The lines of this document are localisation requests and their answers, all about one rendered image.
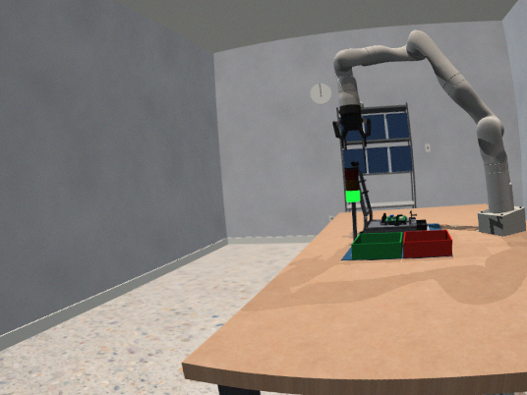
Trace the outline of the red bin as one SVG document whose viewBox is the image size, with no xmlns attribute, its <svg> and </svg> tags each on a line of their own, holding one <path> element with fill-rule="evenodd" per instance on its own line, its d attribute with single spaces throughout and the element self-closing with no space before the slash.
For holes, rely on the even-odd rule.
<svg viewBox="0 0 527 395">
<path fill-rule="evenodd" d="M 404 232 L 403 258 L 448 255 L 452 255 L 452 239 L 447 230 Z"/>
</svg>

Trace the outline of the green circuit board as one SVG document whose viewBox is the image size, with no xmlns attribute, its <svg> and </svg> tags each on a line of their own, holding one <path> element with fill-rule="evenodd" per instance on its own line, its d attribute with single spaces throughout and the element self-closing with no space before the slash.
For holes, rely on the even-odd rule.
<svg viewBox="0 0 527 395">
<path fill-rule="evenodd" d="M 387 221 L 386 221 L 386 219 L 385 219 L 384 222 L 388 222 L 388 221 L 396 221 L 396 216 L 393 216 L 393 215 L 394 215 L 394 214 L 391 214 L 390 217 L 387 216 L 387 217 L 386 217 Z M 406 215 L 405 215 L 405 216 L 402 216 L 402 214 L 397 214 L 397 216 L 398 216 L 398 219 L 400 219 L 400 220 L 398 220 L 398 221 L 405 221 Z M 401 216 L 401 217 L 400 217 L 400 216 Z M 400 217 L 400 218 L 399 218 L 399 217 Z M 391 220 L 391 219 L 392 219 L 392 220 Z"/>
</svg>

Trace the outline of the green open tray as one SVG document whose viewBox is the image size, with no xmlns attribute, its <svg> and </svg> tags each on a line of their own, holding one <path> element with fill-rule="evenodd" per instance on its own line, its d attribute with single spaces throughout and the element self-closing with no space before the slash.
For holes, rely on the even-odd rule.
<svg viewBox="0 0 527 395">
<path fill-rule="evenodd" d="M 352 243 L 352 259 L 401 258 L 402 239 L 402 232 L 359 234 Z"/>
</svg>

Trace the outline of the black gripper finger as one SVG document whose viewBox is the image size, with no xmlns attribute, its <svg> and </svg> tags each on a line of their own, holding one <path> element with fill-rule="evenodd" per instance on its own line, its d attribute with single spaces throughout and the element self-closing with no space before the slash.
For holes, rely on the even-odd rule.
<svg viewBox="0 0 527 395">
<path fill-rule="evenodd" d="M 342 135 L 339 134 L 339 130 L 338 130 L 338 127 L 340 125 L 340 121 L 337 121 L 337 122 L 332 122 L 333 124 L 333 128 L 334 128 L 334 132 L 335 132 L 335 136 L 339 139 L 341 139 L 341 143 L 342 143 L 342 148 L 344 148 L 344 150 L 347 150 L 347 145 L 346 145 L 346 135 L 348 133 L 347 131 L 347 128 L 348 128 L 348 125 L 349 125 L 349 121 L 347 120 L 345 122 L 345 125 L 344 125 L 344 128 L 343 128 L 343 131 L 342 131 Z"/>
<path fill-rule="evenodd" d="M 367 146 L 367 141 L 366 141 L 366 137 L 367 136 L 370 136 L 371 135 L 371 120 L 368 118 L 368 119 L 363 119 L 363 122 L 365 122 L 365 124 L 367 125 L 367 132 L 364 133 L 362 128 L 359 126 L 359 124 L 357 123 L 356 120 L 353 120 L 353 123 L 355 124 L 356 128 L 358 129 L 358 131 L 360 132 L 361 136 L 362 136 L 362 146 L 363 146 L 363 149 Z"/>
</svg>

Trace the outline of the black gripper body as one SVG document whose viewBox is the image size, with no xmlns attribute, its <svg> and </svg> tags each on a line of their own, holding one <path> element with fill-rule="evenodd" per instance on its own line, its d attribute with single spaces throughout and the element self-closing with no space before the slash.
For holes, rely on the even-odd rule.
<svg viewBox="0 0 527 395">
<path fill-rule="evenodd" d="M 357 130 L 353 120 L 356 120 L 359 126 L 363 123 L 363 118 L 361 114 L 361 106 L 357 104 L 343 105 L 340 106 L 340 124 L 344 127 L 345 122 L 348 120 L 349 125 L 347 131 Z"/>
</svg>

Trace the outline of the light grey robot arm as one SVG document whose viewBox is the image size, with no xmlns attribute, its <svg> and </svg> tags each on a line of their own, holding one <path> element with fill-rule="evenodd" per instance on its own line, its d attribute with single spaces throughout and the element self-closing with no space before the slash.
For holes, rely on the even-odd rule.
<svg viewBox="0 0 527 395">
<path fill-rule="evenodd" d="M 431 63 L 440 86 L 477 124 L 489 212 L 504 213 L 514 210 L 512 184 L 502 140 L 504 134 L 502 122 L 424 32 L 413 30 L 409 34 L 406 46 L 400 48 L 376 45 L 339 51 L 333 60 L 339 107 L 357 104 L 364 108 L 364 103 L 360 102 L 356 80 L 352 77 L 352 67 L 385 62 L 421 61 L 425 58 Z"/>
</svg>

